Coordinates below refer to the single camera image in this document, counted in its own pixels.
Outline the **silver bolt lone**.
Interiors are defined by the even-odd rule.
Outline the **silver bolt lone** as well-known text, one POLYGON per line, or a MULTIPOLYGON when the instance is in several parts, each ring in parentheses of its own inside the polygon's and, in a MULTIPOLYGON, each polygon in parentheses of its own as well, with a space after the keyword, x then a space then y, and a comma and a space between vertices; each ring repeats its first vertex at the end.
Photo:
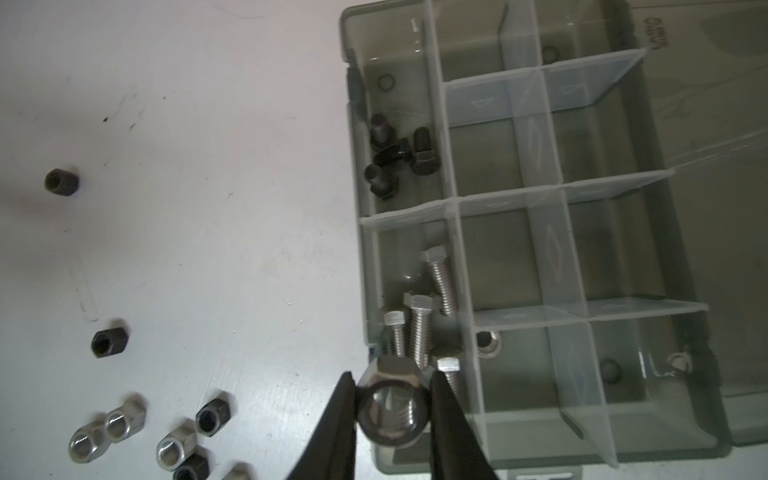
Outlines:
POLYGON ((442 372, 457 399, 461 398, 460 359, 455 355, 435 356, 435 368, 442 372))

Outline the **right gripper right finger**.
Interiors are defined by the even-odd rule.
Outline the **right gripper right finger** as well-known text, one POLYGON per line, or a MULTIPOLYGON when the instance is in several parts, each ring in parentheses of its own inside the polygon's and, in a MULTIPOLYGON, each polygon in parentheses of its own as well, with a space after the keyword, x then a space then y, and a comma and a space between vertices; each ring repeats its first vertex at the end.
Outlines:
POLYGON ((430 380, 432 479, 490 479, 498 476, 488 462, 443 372, 430 380))

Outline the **black bolt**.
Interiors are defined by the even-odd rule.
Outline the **black bolt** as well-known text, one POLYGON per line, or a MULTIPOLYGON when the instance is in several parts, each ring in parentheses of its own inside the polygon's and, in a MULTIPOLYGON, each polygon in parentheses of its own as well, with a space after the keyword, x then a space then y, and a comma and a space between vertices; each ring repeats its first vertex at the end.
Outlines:
POLYGON ((364 170, 364 178, 371 193, 381 200, 389 200, 398 192, 398 177, 379 165, 368 165, 364 170))
POLYGON ((411 170, 419 176, 436 173, 442 165, 441 158, 434 148, 430 130, 426 126, 418 127, 413 133, 413 154, 411 170))
POLYGON ((396 143, 397 133, 388 119, 381 113, 374 114, 369 125, 370 144, 372 148, 380 152, 396 143))

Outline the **black bolt top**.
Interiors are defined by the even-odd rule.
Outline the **black bolt top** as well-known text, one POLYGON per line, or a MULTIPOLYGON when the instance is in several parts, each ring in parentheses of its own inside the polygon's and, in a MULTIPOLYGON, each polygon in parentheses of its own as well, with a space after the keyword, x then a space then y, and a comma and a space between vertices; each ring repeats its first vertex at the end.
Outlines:
POLYGON ((397 133, 388 119, 381 113, 374 114, 369 125, 370 144, 372 148, 380 152, 396 143, 397 133))

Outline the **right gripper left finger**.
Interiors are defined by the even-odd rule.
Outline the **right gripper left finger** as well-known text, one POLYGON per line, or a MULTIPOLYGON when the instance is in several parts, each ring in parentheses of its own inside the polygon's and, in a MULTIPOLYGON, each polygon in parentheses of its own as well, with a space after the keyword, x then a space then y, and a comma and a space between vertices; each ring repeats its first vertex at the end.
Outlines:
POLYGON ((355 478, 357 386, 344 372, 303 454, 287 476, 290 480, 355 478))

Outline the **grey compartment organizer box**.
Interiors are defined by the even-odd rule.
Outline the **grey compartment organizer box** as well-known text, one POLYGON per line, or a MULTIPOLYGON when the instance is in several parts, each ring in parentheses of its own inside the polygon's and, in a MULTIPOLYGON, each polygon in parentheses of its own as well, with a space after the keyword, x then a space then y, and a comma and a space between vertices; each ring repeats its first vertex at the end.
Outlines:
POLYGON ((504 479, 766 443, 765 2, 378 1, 340 36, 372 356, 393 354, 400 309, 411 358, 404 294, 432 296, 422 371, 460 359, 504 479), (380 152, 376 113, 397 133, 380 152), (428 176, 410 165, 422 126, 428 176), (453 317, 421 261, 437 245, 453 317))

